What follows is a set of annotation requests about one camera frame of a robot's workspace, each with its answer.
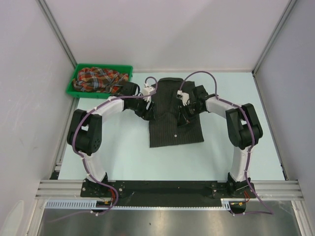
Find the black pinstripe long sleeve shirt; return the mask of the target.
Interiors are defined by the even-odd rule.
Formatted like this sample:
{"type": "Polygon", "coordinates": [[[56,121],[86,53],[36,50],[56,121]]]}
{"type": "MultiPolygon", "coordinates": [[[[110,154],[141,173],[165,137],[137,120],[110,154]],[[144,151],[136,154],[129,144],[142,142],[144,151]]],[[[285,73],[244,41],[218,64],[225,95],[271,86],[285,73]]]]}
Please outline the black pinstripe long sleeve shirt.
{"type": "Polygon", "coordinates": [[[149,121],[150,148],[186,145],[204,142],[199,116],[189,124],[178,125],[180,116],[177,91],[181,78],[162,78],[152,96],[155,119],[149,121]]]}

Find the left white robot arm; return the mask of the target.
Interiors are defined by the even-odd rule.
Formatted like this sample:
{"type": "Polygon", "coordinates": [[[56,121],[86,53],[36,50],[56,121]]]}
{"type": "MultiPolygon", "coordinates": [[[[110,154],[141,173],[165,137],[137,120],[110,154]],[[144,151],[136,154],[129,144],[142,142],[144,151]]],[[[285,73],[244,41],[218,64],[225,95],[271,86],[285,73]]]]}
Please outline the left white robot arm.
{"type": "Polygon", "coordinates": [[[97,152],[102,142],[102,126],[113,115],[132,110],[144,120],[154,118],[154,103],[151,97],[158,86],[144,84],[142,90],[135,83],[128,82],[116,94],[109,96],[103,103],[89,111],[74,111],[67,135],[67,143],[72,146],[82,160],[87,180],[93,182],[91,190],[97,196],[108,193],[110,185],[107,173],[102,168],[97,152]]]}

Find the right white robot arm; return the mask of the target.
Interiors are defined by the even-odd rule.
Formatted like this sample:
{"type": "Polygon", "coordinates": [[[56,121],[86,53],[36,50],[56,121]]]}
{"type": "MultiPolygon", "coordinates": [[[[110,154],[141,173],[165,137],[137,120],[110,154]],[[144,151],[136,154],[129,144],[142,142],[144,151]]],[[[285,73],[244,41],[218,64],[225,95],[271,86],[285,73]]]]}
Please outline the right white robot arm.
{"type": "Polygon", "coordinates": [[[253,188],[249,174],[252,150],[263,136],[253,104],[234,104],[216,94],[208,94],[203,86],[195,87],[191,95],[178,90],[176,98],[179,100],[179,126],[191,124],[203,112],[214,113],[226,120],[234,151],[223,190],[232,197],[246,197],[253,188]]]}

